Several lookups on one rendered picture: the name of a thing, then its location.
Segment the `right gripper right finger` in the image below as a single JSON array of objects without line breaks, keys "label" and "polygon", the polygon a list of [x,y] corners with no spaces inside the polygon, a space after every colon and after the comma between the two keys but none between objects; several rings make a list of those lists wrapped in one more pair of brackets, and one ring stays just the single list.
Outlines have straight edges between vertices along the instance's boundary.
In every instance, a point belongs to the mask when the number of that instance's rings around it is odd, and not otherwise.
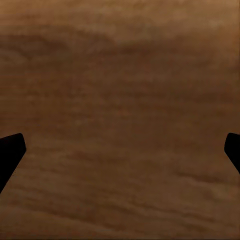
[{"label": "right gripper right finger", "polygon": [[229,133],[224,146],[224,151],[240,173],[240,135]]}]

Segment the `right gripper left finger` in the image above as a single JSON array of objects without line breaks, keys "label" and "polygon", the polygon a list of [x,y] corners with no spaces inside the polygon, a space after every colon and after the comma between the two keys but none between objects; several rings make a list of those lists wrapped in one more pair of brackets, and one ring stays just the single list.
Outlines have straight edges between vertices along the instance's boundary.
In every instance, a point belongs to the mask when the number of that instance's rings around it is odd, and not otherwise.
[{"label": "right gripper left finger", "polygon": [[0,138],[0,193],[26,153],[22,133]]}]

